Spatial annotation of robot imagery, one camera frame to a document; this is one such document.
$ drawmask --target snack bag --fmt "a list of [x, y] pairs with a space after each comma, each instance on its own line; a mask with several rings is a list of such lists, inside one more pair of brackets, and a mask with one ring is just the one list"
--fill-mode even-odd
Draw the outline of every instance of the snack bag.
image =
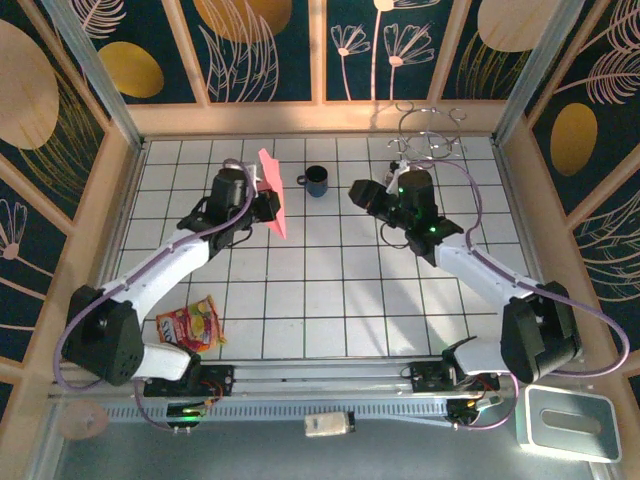
[[180, 345], [196, 353], [226, 342], [211, 295], [173, 312], [158, 315], [156, 327], [161, 342]]

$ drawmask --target pink paper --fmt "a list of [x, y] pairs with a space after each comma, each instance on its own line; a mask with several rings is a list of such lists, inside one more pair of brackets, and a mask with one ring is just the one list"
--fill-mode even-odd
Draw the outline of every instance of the pink paper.
[[264, 181], [278, 194], [278, 199], [280, 200], [280, 210], [276, 214], [276, 219], [272, 222], [267, 222], [267, 227], [286, 239], [287, 226], [284, 221], [284, 188], [280, 177], [280, 162], [275, 158], [271, 158], [269, 152], [264, 148], [258, 152], [258, 155], [264, 170]]

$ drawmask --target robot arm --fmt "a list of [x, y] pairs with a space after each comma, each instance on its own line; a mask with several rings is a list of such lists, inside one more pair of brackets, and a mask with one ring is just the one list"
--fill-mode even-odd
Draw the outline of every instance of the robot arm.
[[499, 344], [473, 337], [443, 353], [452, 358], [458, 377], [510, 372], [518, 380], [532, 383], [579, 353], [581, 343], [571, 307], [540, 297], [526, 286], [568, 297], [566, 289], [556, 282], [538, 285], [488, 254], [472, 252], [462, 228], [438, 215], [429, 172], [414, 170], [401, 174], [398, 195], [388, 193], [383, 185], [372, 180], [357, 180], [349, 196], [370, 215], [392, 228], [403, 229], [413, 253], [455, 275], [502, 313]]
[[246, 182], [243, 171], [221, 169], [214, 179], [211, 195], [198, 202], [178, 223], [169, 240], [151, 256], [98, 290], [88, 286], [79, 288], [71, 298], [68, 322], [104, 292], [128, 285], [127, 279], [154, 261], [160, 252], [167, 248], [171, 251], [128, 288], [87, 315], [69, 335], [63, 357], [116, 386], [134, 378], [154, 377], [169, 381], [185, 380], [185, 376], [196, 378], [198, 355], [171, 344], [144, 344], [142, 325], [153, 306], [169, 290], [233, 243], [237, 231], [248, 230], [256, 222], [275, 219], [280, 209], [278, 196], [271, 190], [263, 190], [256, 194], [249, 209], [233, 225], [173, 248], [179, 240], [222, 225], [236, 215], [246, 201]]
[[[250, 208], [233, 225], [173, 248], [180, 239], [225, 224], [235, 216], [245, 204], [246, 182], [242, 171], [221, 169], [211, 195], [203, 198], [178, 223], [171, 238], [153, 256], [98, 290], [88, 286], [78, 289], [71, 299], [68, 321], [105, 291], [129, 285], [128, 278], [154, 262], [127, 289], [82, 319], [67, 338], [63, 357], [116, 386], [133, 378], [147, 377], [187, 385], [197, 382], [200, 357], [174, 345], [144, 344], [142, 323], [160, 298], [182, 278], [230, 245], [238, 230], [275, 219], [280, 208], [279, 199], [273, 191], [264, 190], [251, 200]], [[358, 180], [349, 195], [369, 214], [392, 228], [402, 228], [417, 256], [457, 276], [503, 315], [500, 344], [473, 337], [443, 352], [443, 358], [455, 369], [456, 378], [486, 372], [512, 372], [520, 381], [532, 383], [577, 355], [580, 340], [571, 308], [540, 298], [526, 288], [516, 286], [514, 280], [525, 287], [538, 286], [566, 296], [561, 285], [552, 282], [539, 286], [482, 253], [482, 260], [498, 265], [512, 280], [488, 268], [465, 244], [463, 230], [438, 216], [433, 184], [427, 171], [400, 175], [398, 192], [398, 195], [389, 194], [376, 182]], [[445, 238], [448, 238], [447, 243], [443, 242]], [[159, 262], [155, 260], [156, 254], [167, 247], [172, 253]]]

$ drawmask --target flower illustration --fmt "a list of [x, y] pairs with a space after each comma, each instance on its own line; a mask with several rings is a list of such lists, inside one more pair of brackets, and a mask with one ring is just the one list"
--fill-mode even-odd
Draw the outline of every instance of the flower illustration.
[[430, 27], [429, 24], [423, 27], [407, 25], [399, 36], [397, 23], [384, 27], [384, 45], [391, 65], [390, 100], [393, 100], [396, 68], [430, 62], [434, 59], [435, 49], [428, 48], [431, 44]]
[[0, 199], [0, 254], [5, 260], [15, 260], [20, 250], [20, 241], [27, 225], [27, 207], [20, 202], [13, 204], [13, 215], [9, 202]]
[[349, 83], [347, 82], [347, 69], [344, 59], [349, 55], [357, 55], [359, 53], [368, 52], [371, 49], [371, 43], [365, 42], [367, 35], [362, 29], [362, 25], [357, 27], [349, 25], [342, 29], [341, 25], [331, 27], [331, 38], [338, 49], [340, 55], [340, 63], [342, 64], [342, 81], [344, 82], [344, 90], [347, 93], [347, 100], [351, 100], [351, 92], [349, 91]]
[[[12, 210], [11, 207], [9, 207], [9, 202], [7, 202], [4, 198], [0, 198], [0, 261], [16, 260], [37, 272], [40, 272], [49, 277], [53, 277], [53, 274], [34, 265], [31, 262], [28, 262], [20, 256], [20, 242], [22, 241], [22, 237], [24, 236], [26, 226], [27, 207], [22, 205], [20, 202], [15, 202], [13, 204]], [[7, 287], [13, 288], [14, 290], [25, 293], [39, 300], [45, 299], [45, 296], [43, 294], [19, 285], [1, 276], [0, 284], [6, 285]]]
[[378, 33], [380, 32], [382, 12], [432, 7], [438, 3], [440, 3], [440, 0], [373, 0], [373, 5], [376, 7], [378, 13], [376, 14], [376, 25], [373, 29], [373, 52], [371, 55], [371, 100], [376, 99], [376, 54], [378, 52]]

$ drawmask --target table surface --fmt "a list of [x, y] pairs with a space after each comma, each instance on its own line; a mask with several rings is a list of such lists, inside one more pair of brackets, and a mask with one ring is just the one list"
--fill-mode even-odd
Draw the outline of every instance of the table surface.
[[[380, 238], [381, 223], [348, 197], [354, 180], [383, 181], [397, 159], [391, 138], [265, 138], [154, 141], [120, 246], [117, 273], [146, 258], [180, 218], [208, 194], [227, 158], [258, 162], [266, 148], [280, 160], [287, 239], [264, 225], [185, 277], [150, 312], [143, 337], [158, 342], [155, 315], [212, 295], [228, 343], [202, 353], [204, 361], [438, 355], [468, 336], [499, 339], [501, 317], [464, 283], [408, 249]], [[412, 140], [416, 148], [421, 139]], [[474, 233], [480, 248], [528, 273], [510, 206], [488, 138], [462, 138], [448, 160], [480, 184], [485, 215]], [[296, 177], [310, 165], [329, 172], [321, 198]], [[447, 218], [468, 228], [476, 203], [465, 176], [451, 165], [431, 170], [436, 202]], [[399, 229], [385, 238], [405, 242]], [[244, 233], [238, 233], [239, 240]]]

